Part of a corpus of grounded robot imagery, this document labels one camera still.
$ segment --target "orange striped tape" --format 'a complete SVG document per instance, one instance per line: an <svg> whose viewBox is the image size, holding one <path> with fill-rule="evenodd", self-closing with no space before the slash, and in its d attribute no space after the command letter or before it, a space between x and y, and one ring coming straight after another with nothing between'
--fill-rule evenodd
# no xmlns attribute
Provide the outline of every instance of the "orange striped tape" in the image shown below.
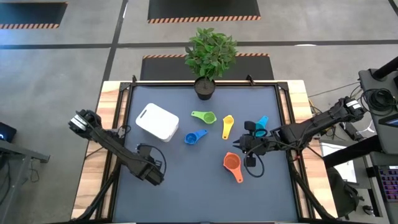
<svg viewBox="0 0 398 224"><path fill-rule="evenodd" d="M185 57L186 55L145 55L143 58L179 58L179 57ZM250 57L250 56L263 56L263 57L269 57L269 54L264 54L264 53L253 53L253 54L245 54L245 53L238 53L236 54L237 57Z"/></svg>
<svg viewBox="0 0 398 224"><path fill-rule="evenodd" d="M149 19L148 23L172 23L172 22L220 22L220 21L256 21L261 16L211 16L211 17L183 17L183 18L162 18Z"/></svg>
<svg viewBox="0 0 398 224"><path fill-rule="evenodd" d="M0 24L0 29L56 29L60 24Z"/></svg>

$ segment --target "green measuring cup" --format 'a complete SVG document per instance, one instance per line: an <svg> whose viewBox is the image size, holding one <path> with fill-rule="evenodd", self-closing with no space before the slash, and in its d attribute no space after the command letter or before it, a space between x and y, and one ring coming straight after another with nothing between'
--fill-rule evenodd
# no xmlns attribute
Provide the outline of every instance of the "green measuring cup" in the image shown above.
<svg viewBox="0 0 398 224"><path fill-rule="evenodd" d="M192 111L192 116L202 119L206 124L213 124L217 118L211 111Z"/></svg>

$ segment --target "gray floor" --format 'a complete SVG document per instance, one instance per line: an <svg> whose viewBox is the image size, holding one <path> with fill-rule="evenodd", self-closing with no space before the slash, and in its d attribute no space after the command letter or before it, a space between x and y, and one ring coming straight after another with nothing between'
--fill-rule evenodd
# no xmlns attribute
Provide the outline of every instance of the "gray floor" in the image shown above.
<svg viewBox="0 0 398 224"><path fill-rule="evenodd" d="M1 45L110 44L122 0L69 0L55 30L0 30ZM148 24L148 0L130 0L119 43L187 42L196 27L214 27L239 41L398 39L398 16L387 0L258 0L260 21ZM239 47L269 53L275 79L304 80L308 95L354 83L358 71L397 56L398 45ZM68 130L75 110L94 109L109 49L0 50L0 121L18 129L16 144L51 154L35 163L40 181L23 186L10 223L70 218L87 142ZM183 48L117 49L110 80L139 76L149 54ZM327 110L356 85L311 97ZM367 128L370 116L354 125ZM373 133L364 132L364 136ZM339 129L338 135L347 136Z"/></svg>

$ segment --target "orange measuring cup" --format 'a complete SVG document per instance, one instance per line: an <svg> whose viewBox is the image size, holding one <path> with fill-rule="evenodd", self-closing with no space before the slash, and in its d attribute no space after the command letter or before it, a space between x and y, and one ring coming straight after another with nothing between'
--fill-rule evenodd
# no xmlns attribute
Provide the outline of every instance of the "orange measuring cup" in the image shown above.
<svg viewBox="0 0 398 224"><path fill-rule="evenodd" d="M239 158L237 154L227 152L224 157L224 167L231 171L238 183L243 182L243 176L241 172L241 158Z"/></svg>

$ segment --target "black plant pot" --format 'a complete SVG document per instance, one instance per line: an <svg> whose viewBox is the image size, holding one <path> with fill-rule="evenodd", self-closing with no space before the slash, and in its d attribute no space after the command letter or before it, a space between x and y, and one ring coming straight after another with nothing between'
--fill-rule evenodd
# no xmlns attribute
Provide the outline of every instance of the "black plant pot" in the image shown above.
<svg viewBox="0 0 398 224"><path fill-rule="evenodd" d="M216 90L216 82L214 82L214 80L210 81L205 77L200 77L195 80L193 87L195 88L195 92L199 99L209 100Z"/></svg>

